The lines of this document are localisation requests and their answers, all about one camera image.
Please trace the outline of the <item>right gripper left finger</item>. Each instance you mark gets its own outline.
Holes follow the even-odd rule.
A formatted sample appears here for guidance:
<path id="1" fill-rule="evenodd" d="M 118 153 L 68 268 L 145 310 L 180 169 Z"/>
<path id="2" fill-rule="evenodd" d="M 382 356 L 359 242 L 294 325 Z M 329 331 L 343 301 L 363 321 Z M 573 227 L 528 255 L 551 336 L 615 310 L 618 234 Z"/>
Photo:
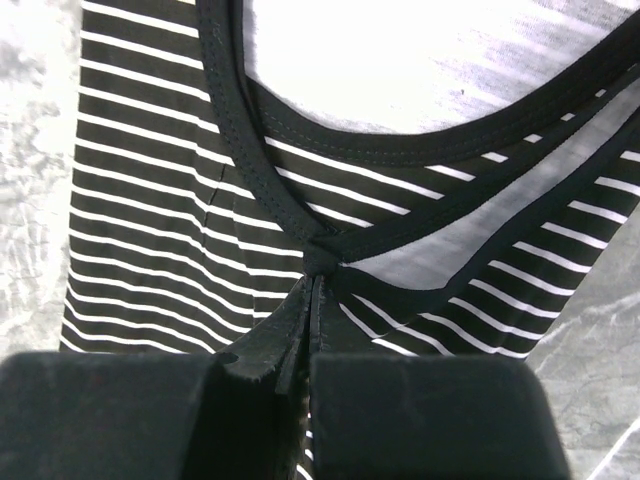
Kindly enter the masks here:
<path id="1" fill-rule="evenodd" d="M 215 354 L 23 352 L 1 365 L 5 479 L 293 479 L 312 283 Z"/>

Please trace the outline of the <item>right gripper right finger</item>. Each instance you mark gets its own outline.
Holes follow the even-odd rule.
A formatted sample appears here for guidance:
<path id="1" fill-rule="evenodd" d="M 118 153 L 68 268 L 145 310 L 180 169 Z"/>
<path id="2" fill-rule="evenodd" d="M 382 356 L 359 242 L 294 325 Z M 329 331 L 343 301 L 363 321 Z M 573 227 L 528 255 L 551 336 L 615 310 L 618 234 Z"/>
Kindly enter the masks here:
<path id="1" fill-rule="evenodd" d="M 310 303 L 313 473 L 318 479 L 567 479 L 546 393 L 498 356 L 394 356 L 344 345 L 322 279 Z"/>

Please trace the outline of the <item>striped multicolour tank top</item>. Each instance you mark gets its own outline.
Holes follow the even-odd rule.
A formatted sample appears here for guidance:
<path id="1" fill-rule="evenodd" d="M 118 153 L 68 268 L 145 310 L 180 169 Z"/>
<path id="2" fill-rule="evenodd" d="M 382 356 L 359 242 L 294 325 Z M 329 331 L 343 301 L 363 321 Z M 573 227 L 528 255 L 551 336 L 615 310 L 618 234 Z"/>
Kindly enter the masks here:
<path id="1" fill-rule="evenodd" d="M 215 355 L 188 475 L 312 478 L 312 353 L 525 360 L 638 205 L 635 1 L 82 13 L 60 347 Z"/>

